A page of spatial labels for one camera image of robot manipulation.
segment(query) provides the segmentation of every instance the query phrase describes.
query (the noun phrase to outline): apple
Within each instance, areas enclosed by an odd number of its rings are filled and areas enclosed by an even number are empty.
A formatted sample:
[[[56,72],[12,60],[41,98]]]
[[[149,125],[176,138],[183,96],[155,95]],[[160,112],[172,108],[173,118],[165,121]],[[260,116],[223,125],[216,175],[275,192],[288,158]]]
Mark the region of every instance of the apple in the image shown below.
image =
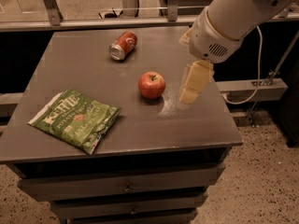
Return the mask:
[[[140,77],[138,88],[143,97],[153,100],[163,94],[166,83],[164,77],[158,72],[149,71]]]

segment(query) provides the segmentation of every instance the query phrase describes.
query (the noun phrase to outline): soda can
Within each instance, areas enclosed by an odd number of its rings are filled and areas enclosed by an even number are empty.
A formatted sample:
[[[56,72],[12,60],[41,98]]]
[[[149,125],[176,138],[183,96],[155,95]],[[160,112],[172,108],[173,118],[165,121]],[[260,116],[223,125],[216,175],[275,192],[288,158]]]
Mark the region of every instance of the soda can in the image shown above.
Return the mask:
[[[135,48],[137,36],[133,32],[123,33],[109,47],[110,56],[117,61],[122,61]]]

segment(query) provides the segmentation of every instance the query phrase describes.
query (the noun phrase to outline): white cable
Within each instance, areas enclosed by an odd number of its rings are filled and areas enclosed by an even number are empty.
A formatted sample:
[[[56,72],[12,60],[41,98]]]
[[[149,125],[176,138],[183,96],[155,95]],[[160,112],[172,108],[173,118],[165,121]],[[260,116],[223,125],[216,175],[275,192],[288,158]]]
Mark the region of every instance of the white cable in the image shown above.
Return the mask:
[[[253,94],[249,98],[247,98],[244,101],[240,101],[240,102],[229,101],[227,99],[227,95],[223,95],[222,96],[223,99],[228,104],[231,104],[231,105],[241,105],[241,104],[244,104],[245,102],[249,101],[256,94],[256,92],[259,89],[259,86],[260,86],[260,74],[261,74],[261,56],[262,56],[263,35],[262,35],[260,27],[257,26],[256,28],[257,28],[257,30],[259,32],[259,35],[260,35],[260,47],[259,47],[259,56],[258,56],[258,80],[257,80],[257,84],[256,84],[256,87],[255,87],[255,90],[254,90]]]

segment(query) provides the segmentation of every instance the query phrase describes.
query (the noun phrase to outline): gray table surface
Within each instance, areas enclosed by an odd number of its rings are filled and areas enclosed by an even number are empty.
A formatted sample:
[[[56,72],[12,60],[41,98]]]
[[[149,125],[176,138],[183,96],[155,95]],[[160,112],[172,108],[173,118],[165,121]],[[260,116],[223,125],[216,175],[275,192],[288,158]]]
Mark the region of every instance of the gray table surface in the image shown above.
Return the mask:
[[[187,64],[195,61],[188,48],[178,44],[187,29],[55,33],[0,138],[0,163],[241,145],[242,138],[215,82],[206,86],[193,105],[178,101]],[[108,47],[127,30],[137,34],[137,47],[124,62],[116,62]],[[157,71],[166,80],[164,95],[157,101],[149,102],[139,95],[137,82],[147,71]],[[122,108],[91,156],[27,124],[56,93],[69,88]]]

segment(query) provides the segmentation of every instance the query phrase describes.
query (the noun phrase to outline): bag of chips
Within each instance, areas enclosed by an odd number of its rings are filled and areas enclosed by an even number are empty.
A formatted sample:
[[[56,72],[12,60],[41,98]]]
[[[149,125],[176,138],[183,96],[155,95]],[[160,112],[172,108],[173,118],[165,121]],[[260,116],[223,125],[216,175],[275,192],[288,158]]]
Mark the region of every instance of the bag of chips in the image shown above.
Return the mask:
[[[120,112],[71,89],[55,95],[28,123],[92,154]]]

